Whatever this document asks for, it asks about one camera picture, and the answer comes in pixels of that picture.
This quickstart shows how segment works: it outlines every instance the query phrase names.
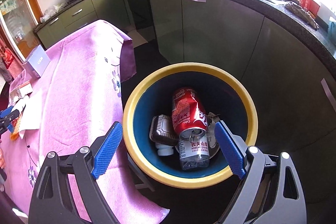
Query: drawer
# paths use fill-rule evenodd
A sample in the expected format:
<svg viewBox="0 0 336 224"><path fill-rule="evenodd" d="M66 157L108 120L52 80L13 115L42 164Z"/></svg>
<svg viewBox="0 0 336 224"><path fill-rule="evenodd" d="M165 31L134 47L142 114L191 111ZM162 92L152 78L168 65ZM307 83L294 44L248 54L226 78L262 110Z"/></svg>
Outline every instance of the drawer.
<svg viewBox="0 0 336 224"><path fill-rule="evenodd" d="M70 24L69 26L65 28L65 30L67 31L68 34L71 34L85 27L86 25L89 25L90 23L95 22L96 20L98 20L97 14L96 12L92 12L86 16L83 16L82 18L75 21L74 23Z"/></svg>
<svg viewBox="0 0 336 224"><path fill-rule="evenodd" d="M75 6L67 9L64 13L59 15L59 19L63 26L69 26L83 16L86 16L95 11L91 0L83 0Z"/></svg>
<svg viewBox="0 0 336 224"><path fill-rule="evenodd" d="M37 32L38 37L46 49L68 35L59 17L51 20L41 30Z"/></svg>

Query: plastic water bottle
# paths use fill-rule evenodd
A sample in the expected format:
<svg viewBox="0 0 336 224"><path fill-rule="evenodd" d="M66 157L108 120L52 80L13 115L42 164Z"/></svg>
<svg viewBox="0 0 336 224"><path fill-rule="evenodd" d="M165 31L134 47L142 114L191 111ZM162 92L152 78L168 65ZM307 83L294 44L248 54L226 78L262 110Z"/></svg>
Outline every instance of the plastic water bottle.
<svg viewBox="0 0 336 224"><path fill-rule="evenodd" d="M206 168L209 166L209 147L207 136L199 140L178 142L180 163L183 170Z"/></svg>

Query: coca-cola can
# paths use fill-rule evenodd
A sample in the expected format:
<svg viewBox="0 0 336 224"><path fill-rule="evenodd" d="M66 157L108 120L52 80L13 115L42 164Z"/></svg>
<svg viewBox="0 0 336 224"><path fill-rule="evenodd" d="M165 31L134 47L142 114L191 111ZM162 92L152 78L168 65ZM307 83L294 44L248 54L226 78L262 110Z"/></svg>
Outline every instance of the coca-cola can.
<svg viewBox="0 0 336 224"><path fill-rule="evenodd" d="M172 122L181 140L193 142L206 134L205 110L194 89L184 87L174 92Z"/></svg>

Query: bottle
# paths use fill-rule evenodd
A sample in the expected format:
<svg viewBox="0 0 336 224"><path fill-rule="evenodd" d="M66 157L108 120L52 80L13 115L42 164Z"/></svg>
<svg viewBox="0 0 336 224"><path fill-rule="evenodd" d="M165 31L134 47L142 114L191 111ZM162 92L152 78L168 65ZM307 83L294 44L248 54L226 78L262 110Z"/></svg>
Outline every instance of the bottle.
<svg viewBox="0 0 336 224"><path fill-rule="evenodd" d="M174 147L161 144L161 143L155 143L155 147L157 148L157 154L159 156L170 156L174 153Z"/></svg>
<svg viewBox="0 0 336 224"><path fill-rule="evenodd" d="M180 164L183 170L206 168L209 166L210 157L206 135L193 142L179 140L178 149Z"/></svg>

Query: granite countertop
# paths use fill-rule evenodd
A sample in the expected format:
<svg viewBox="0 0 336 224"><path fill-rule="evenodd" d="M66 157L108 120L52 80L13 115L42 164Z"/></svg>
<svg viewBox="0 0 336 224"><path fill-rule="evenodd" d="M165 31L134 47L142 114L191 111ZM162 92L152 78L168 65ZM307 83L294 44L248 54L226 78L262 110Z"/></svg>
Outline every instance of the granite countertop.
<svg viewBox="0 0 336 224"><path fill-rule="evenodd" d="M50 17L47 21L38 24L35 28L34 28L34 32L37 33L39 30L41 30L45 25L47 25L49 22L51 22L53 19L55 19L56 17L58 17L61 13L65 12L67 9L75 6L76 4L80 3L83 0L75 0L74 2L64 6L61 10L59 10L56 14L54 14L52 17Z"/></svg>
<svg viewBox="0 0 336 224"><path fill-rule="evenodd" d="M35 28L35 32L40 30L44 25L56 18L59 14L69 9L73 5L83 0L76 0L67 5L46 22L39 24ZM249 7L268 19L277 23L285 30L290 32L293 36L299 39L307 46L329 70L331 75L336 80L336 45L334 45L327 37L326 31L323 29L314 30L310 25L302 21L296 15L285 9L284 5L277 5L267 0L232 0Z"/></svg>

